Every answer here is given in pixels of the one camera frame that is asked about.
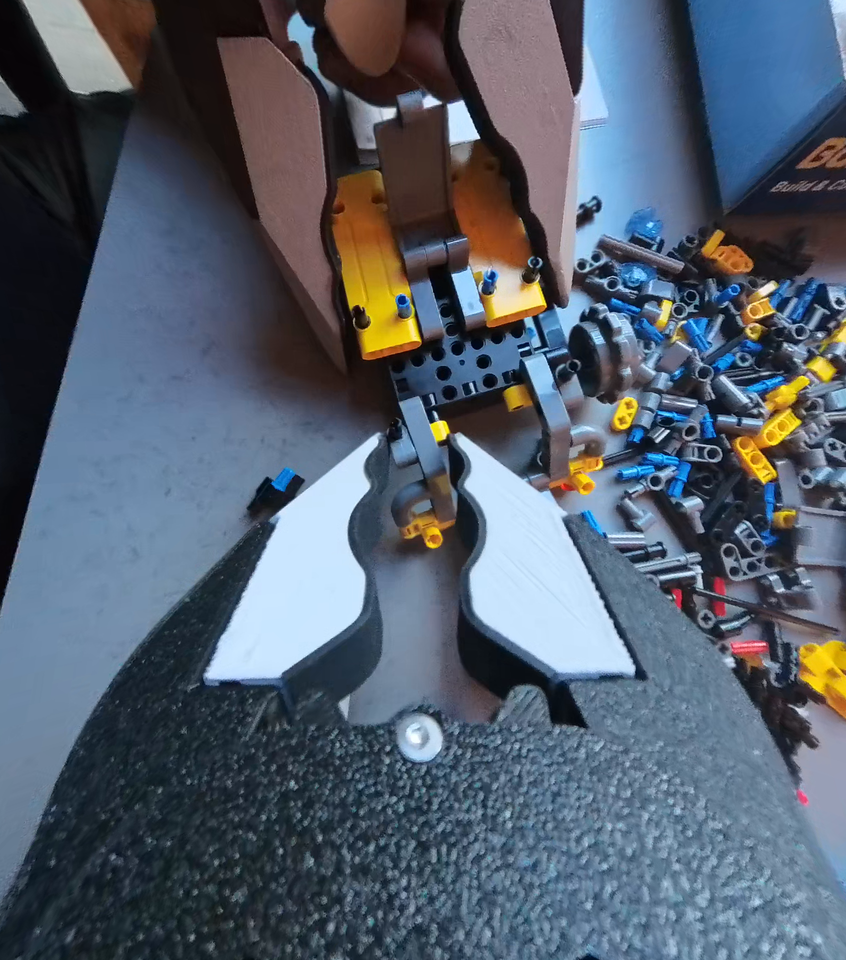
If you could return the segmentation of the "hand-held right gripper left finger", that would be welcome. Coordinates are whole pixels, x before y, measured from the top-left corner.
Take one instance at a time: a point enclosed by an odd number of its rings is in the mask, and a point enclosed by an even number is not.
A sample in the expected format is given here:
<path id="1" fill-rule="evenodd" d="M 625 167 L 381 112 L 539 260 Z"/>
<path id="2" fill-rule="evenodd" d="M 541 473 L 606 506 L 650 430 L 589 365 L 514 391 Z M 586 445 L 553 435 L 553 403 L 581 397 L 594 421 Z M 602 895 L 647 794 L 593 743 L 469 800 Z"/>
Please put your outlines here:
<path id="1" fill-rule="evenodd" d="M 371 554 L 389 474 L 388 444 L 373 434 L 264 525 L 206 685 L 273 688 L 292 709 L 313 691 L 343 701 L 369 678 L 382 651 Z"/>

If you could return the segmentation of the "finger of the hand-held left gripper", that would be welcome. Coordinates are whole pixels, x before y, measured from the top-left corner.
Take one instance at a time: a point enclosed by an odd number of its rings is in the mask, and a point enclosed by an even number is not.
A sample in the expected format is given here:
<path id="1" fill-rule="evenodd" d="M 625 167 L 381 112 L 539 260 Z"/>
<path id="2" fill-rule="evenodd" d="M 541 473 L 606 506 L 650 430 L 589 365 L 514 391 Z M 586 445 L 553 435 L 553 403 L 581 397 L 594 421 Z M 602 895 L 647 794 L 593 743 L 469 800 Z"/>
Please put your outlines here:
<path id="1" fill-rule="evenodd" d="M 447 59 L 477 131 L 501 160 L 548 301 L 575 270 L 583 1 L 453 2 Z"/>
<path id="2" fill-rule="evenodd" d="M 300 57 L 266 37 L 217 42 L 264 240 L 310 329 L 347 370 L 330 102 Z"/>

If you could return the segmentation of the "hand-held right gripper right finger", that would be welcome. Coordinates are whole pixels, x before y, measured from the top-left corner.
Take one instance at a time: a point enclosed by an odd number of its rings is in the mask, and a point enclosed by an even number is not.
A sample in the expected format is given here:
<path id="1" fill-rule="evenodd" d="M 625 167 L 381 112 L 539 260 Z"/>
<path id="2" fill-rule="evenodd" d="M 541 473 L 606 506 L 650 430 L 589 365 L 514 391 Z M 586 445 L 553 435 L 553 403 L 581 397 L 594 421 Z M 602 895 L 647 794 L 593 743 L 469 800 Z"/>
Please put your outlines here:
<path id="1" fill-rule="evenodd" d="M 461 572 L 458 650 L 499 697 L 531 684 L 636 676 L 564 513 L 462 433 L 450 439 Z"/>

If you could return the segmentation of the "grey desk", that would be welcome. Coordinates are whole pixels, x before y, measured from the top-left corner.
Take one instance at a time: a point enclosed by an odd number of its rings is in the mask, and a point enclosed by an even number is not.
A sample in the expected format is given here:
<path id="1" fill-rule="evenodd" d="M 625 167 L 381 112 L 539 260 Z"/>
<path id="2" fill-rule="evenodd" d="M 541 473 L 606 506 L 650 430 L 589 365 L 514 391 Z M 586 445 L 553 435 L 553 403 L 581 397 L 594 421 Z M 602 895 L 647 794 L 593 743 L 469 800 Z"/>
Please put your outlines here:
<path id="1" fill-rule="evenodd" d="M 667 239 L 709 221 L 684 2 L 587 2 L 585 34 L 609 119 L 582 135 L 579 193 L 604 206 L 576 248 L 643 207 Z M 260 479 L 289 466 L 312 483 L 389 409 L 312 337 L 162 51 L 146 69 L 0 613 L 0 900 L 94 705 L 247 530 Z M 401 546 L 382 512 L 383 653 L 353 719 L 420 701 L 489 719 L 497 701 L 457 654 L 459 539 Z M 812 716 L 804 812 L 846 883 L 846 722 Z"/>

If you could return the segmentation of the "person's left hand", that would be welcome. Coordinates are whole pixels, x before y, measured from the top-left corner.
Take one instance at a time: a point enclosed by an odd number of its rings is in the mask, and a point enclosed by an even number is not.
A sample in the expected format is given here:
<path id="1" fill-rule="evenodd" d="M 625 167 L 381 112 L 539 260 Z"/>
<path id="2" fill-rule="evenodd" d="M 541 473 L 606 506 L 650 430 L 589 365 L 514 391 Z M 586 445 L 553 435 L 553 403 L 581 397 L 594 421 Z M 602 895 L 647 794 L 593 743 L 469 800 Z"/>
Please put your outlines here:
<path id="1" fill-rule="evenodd" d="M 416 90 L 461 98 L 444 50 L 449 1 L 326 2 L 313 49 L 323 76 L 375 106 Z"/>

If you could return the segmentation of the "pile of small building pieces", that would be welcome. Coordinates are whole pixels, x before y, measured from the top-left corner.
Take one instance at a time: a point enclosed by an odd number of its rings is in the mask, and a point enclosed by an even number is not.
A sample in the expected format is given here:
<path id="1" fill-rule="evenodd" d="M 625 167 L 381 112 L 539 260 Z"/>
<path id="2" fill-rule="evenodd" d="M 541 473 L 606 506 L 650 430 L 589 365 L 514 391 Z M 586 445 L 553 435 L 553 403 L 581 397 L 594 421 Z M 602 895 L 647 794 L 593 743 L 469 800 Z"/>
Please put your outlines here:
<path id="1" fill-rule="evenodd" d="M 714 225 L 575 265 L 583 387 L 609 402 L 621 553 L 723 654 L 789 773 L 819 745 L 800 647 L 846 643 L 846 284 Z M 658 278 L 623 288 L 621 262 Z"/>

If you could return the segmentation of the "blue cardboard box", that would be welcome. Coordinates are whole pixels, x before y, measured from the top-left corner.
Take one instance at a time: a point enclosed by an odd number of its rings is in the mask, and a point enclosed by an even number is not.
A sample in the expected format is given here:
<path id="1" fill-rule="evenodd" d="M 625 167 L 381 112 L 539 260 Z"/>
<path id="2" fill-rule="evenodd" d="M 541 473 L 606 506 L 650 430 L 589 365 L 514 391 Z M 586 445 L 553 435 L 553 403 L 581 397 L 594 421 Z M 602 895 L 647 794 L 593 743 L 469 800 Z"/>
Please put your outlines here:
<path id="1" fill-rule="evenodd" d="M 846 77 L 831 1 L 690 1 L 721 206 L 846 214 Z"/>

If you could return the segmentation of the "person's dark clothed legs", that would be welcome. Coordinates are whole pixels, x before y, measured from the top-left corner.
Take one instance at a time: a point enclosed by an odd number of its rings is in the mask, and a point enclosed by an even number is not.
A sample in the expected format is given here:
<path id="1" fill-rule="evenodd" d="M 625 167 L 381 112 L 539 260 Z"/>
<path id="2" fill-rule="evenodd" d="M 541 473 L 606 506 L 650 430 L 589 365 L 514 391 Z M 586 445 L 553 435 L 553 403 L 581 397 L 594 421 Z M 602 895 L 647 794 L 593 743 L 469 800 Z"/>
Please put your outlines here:
<path id="1" fill-rule="evenodd" d="M 0 116 L 0 606 L 133 107 Z"/>

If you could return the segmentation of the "yellow black toy vehicle model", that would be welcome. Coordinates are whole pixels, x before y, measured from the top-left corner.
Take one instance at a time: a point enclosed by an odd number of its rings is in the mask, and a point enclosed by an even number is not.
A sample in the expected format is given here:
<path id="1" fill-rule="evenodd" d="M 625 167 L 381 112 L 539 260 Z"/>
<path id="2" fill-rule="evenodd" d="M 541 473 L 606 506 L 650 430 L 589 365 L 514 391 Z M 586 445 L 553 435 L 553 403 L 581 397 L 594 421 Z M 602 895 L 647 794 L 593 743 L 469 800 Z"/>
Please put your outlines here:
<path id="1" fill-rule="evenodd" d="M 386 367 L 398 404 L 392 461 L 422 474 L 391 502 L 401 537 L 441 546 L 458 512 L 449 420 L 495 402 L 537 415 L 531 486 L 592 493 L 607 439 L 584 422 L 583 350 L 548 302 L 498 159 L 453 147 L 447 107 L 419 91 L 374 136 L 378 166 L 337 183 L 333 239 L 359 355 Z"/>

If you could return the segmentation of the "black blue connector piece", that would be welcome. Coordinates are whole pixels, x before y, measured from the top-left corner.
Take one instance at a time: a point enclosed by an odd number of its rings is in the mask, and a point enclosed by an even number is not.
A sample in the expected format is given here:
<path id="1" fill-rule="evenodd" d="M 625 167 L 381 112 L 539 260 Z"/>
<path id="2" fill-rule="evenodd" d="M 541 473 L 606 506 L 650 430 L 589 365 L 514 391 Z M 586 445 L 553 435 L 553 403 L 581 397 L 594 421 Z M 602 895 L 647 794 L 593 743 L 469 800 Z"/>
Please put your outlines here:
<path id="1" fill-rule="evenodd" d="M 289 467 L 275 477 L 266 476 L 256 487 L 246 513 L 250 518 L 275 515 L 297 497 L 304 484 L 304 478 Z"/>

